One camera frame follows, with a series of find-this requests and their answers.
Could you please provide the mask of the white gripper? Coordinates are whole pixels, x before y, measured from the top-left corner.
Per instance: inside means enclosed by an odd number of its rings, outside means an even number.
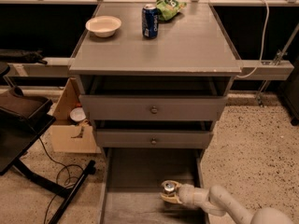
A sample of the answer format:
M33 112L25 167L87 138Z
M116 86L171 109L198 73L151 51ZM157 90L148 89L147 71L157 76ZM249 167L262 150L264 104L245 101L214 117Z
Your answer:
M162 187L164 189L178 189L181 186L181 183L174 180L165 180L162 183ZM165 194L161 193L161 198L168 203L173 204L183 204L184 206L188 206L190 208L197 208L198 204L195 201L195 195L197 193L198 188L190 184L183 184L178 189L178 195L176 193L173 194Z

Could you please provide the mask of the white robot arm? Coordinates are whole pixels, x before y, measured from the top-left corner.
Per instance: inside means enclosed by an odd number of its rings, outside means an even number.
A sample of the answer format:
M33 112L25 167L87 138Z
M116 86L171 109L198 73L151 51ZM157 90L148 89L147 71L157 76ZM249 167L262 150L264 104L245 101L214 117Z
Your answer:
M222 186L202 189L174 180L165 180L162 187L164 191L161 198L165 202L201 208L205 213L218 217L228 214L235 224L294 224L286 214L271 207L262 208L252 214Z

